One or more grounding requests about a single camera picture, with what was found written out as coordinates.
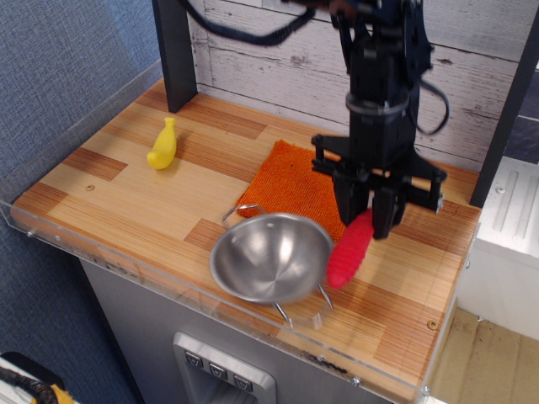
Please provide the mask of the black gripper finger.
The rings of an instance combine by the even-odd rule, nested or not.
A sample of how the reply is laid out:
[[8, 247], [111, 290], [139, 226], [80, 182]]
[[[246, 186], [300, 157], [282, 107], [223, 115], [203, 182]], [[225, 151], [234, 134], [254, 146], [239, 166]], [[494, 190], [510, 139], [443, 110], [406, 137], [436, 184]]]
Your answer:
[[334, 174], [333, 183], [340, 220], [348, 226], [368, 207], [371, 191], [369, 175], [352, 178]]
[[397, 189], [380, 188], [374, 192], [372, 200], [372, 224], [374, 238], [385, 239], [391, 229], [400, 224], [407, 200]]

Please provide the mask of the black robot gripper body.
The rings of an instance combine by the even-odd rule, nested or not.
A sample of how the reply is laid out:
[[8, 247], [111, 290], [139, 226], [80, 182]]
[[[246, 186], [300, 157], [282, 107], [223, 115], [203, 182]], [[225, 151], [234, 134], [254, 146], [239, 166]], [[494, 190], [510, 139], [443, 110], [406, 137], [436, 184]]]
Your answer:
[[350, 133], [316, 135], [313, 169], [327, 174], [369, 175], [370, 200], [380, 188], [397, 189], [411, 203], [437, 212], [443, 205], [441, 184], [447, 174], [415, 151], [419, 101], [400, 98], [384, 104], [348, 98]]

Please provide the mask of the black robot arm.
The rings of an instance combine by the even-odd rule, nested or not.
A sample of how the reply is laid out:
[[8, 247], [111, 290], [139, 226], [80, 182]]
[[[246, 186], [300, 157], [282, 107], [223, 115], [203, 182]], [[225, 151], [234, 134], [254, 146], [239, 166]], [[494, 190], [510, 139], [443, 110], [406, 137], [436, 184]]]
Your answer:
[[388, 237], [412, 203], [438, 211], [446, 173], [415, 150], [420, 90], [433, 47], [420, 1], [305, 1], [326, 8], [339, 32], [350, 91], [347, 136], [312, 138], [314, 170], [332, 177], [340, 220], [372, 210], [374, 237]]

